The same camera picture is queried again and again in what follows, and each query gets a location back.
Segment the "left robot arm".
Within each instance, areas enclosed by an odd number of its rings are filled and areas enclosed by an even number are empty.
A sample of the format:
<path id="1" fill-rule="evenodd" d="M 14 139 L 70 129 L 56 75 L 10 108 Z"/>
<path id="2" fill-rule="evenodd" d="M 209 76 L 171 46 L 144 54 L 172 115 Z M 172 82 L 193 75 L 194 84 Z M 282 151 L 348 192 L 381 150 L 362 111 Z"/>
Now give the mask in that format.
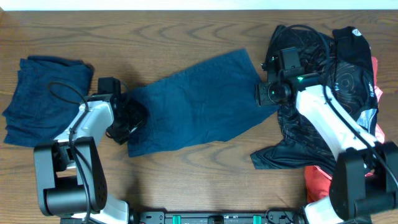
<path id="1" fill-rule="evenodd" d="M 129 204 L 108 193 L 97 145 L 105 135 L 124 144 L 146 118 L 128 97 L 84 96 L 66 130 L 34 148 L 40 211 L 61 223 L 129 223 Z"/>

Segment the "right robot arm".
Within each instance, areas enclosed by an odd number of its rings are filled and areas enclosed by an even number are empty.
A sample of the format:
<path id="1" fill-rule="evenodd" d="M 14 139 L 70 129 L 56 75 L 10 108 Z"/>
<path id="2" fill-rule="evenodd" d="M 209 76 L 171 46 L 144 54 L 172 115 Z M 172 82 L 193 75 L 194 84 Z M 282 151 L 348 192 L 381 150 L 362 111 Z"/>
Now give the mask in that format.
<path id="1" fill-rule="evenodd" d="M 397 146 L 380 143 L 343 109 L 320 73 L 305 73 L 297 48 L 272 53 L 268 81 L 256 87 L 259 106 L 294 103 L 335 160 L 329 195 L 293 215 L 294 223 L 348 223 L 397 208 Z"/>

